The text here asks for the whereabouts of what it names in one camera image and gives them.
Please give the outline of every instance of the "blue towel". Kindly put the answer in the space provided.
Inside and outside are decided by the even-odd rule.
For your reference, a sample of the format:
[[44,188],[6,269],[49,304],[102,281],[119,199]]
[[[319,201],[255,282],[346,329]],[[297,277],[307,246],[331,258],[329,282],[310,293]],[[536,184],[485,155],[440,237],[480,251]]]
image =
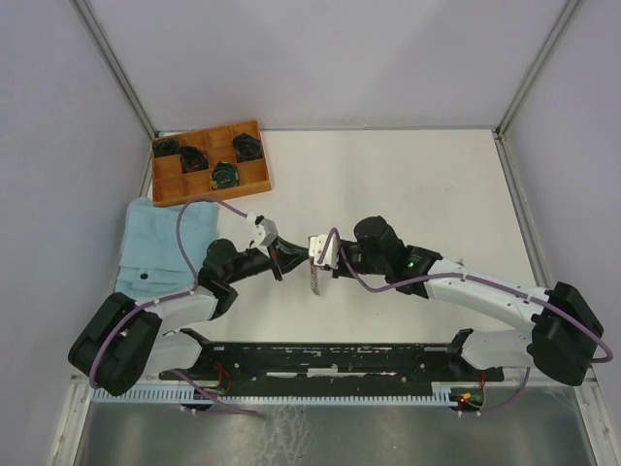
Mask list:
[[[175,227],[180,206],[159,208],[146,197],[127,207],[120,271],[114,291],[131,298],[157,297],[188,289],[192,274],[177,245]],[[196,271],[217,233],[217,206],[190,205],[181,220],[181,240]]]

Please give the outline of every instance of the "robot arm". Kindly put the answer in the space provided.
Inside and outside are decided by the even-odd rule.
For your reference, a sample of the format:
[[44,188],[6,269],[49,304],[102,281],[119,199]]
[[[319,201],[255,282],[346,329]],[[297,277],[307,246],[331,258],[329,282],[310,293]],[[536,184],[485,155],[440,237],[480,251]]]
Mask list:
[[[317,269],[331,270],[333,278],[383,275],[399,292],[459,304],[512,327],[500,332],[464,329],[455,336],[449,351],[475,369],[536,366],[561,383],[582,383],[597,344],[537,304],[538,300],[562,309],[595,335],[603,334],[602,326],[572,286],[558,283],[548,290],[471,274],[462,264],[437,252],[405,246],[380,216],[356,225],[356,242],[337,244],[322,235],[310,238],[309,248],[282,240],[274,223],[261,216],[249,215],[248,221],[255,248],[238,252],[229,240],[213,242],[198,274],[200,286],[190,296],[138,313],[114,337],[97,368],[100,386],[119,395],[141,375],[194,366],[209,342],[191,331],[172,333],[174,330],[225,314],[238,295],[231,283],[267,271],[281,281],[307,259]],[[425,280],[441,275],[445,277]],[[518,291],[509,294],[498,288]],[[111,295],[72,346],[70,362],[88,374],[111,330],[139,304],[122,293]]]

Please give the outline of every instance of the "white tabletop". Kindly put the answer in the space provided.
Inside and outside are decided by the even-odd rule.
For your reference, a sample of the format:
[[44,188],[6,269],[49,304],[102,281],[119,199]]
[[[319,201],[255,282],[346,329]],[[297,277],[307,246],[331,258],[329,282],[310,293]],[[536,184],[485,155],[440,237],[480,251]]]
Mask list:
[[[231,203],[274,220],[285,240],[306,245],[337,226],[383,216],[406,244],[463,259],[473,271],[534,284],[489,131],[265,131],[273,190]],[[221,209],[221,237],[248,246],[245,222]],[[307,264],[276,282],[271,273],[234,283],[229,312],[194,328],[211,340],[262,342],[448,342],[462,328],[503,324],[473,311],[396,291],[372,294]],[[366,277],[382,284],[381,278]]]

